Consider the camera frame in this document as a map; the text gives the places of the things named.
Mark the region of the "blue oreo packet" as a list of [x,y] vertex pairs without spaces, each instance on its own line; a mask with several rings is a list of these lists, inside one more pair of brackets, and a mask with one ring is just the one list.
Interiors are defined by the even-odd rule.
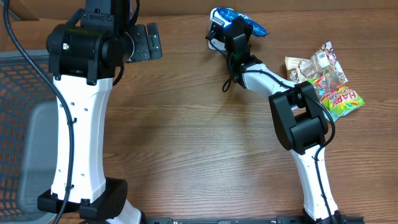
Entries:
[[263,28],[263,26],[259,25],[257,22],[255,22],[254,20],[252,20],[250,17],[248,17],[247,15],[240,13],[240,12],[236,12],[234,9],[232,8],[227,8],[227,7],[216,7],[211,11],[211,16],[210,18],[218,18],[221,19],[224,22],[224,26],[228,26],[232,23],[232,21],[238,17],[242,17],[243,20],[249,24],[250,26],[252,26],[253,30],[252,30],[252,35],[256,36],[256,37],[265,37],[266,35],[268,35],[268,31]]

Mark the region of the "beige cookie snack bag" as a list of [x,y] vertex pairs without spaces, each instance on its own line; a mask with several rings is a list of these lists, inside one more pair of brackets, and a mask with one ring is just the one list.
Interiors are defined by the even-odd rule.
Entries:
[[287,78],[295,83],[320,78],[326,73],[337,75],[340,83],[348,81],[344,71],[336,58],[332,43],[324,43],[310,59],[285,57]]

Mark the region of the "green snack bag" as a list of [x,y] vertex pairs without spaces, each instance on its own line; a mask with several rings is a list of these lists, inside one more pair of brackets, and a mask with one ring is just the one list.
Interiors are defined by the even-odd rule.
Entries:
[[365,105],[364,100],[346,83],[340,83],[337,75],[326,73],[320,78],[308,80],[315,89],[319,102],[328,111],[341,117]]

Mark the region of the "teal snack packet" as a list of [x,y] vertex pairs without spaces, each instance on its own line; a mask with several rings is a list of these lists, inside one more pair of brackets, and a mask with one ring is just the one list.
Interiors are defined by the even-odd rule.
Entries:
[[324,115],[328,121],[331,121],[332,119],[334,123],[341,117],[338,113],[329,110],[327,112],[324,112]]

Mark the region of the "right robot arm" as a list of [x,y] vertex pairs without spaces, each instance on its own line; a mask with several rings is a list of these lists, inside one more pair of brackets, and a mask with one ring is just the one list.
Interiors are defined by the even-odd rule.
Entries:
[[210,20],[206,38],[224,45],[220,53],[229,71],[223,91],[231,83],[237,83],[269,100],[276,136],[293,156],[299,173],[304,223],[343,223],[325,164],[325,148],[331,142],[325,136],[329,129],[335,129],[332,117],[318,101],[311,83],[290,82],[250,53],[248,40],[253,30],[243,17],[233,19],[228,25],[217,17]]

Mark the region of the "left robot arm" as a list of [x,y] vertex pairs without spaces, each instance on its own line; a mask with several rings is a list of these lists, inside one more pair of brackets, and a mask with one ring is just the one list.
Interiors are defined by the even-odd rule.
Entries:
[[124,66],[133,60],[138,13],[128,0],[87,1],[47,37],[49,72],[58,103],[57,165],[38,209],[61,217],[78,212],[97,223],[143,223],[127,200],[127,182],[106,177],[106,107]]

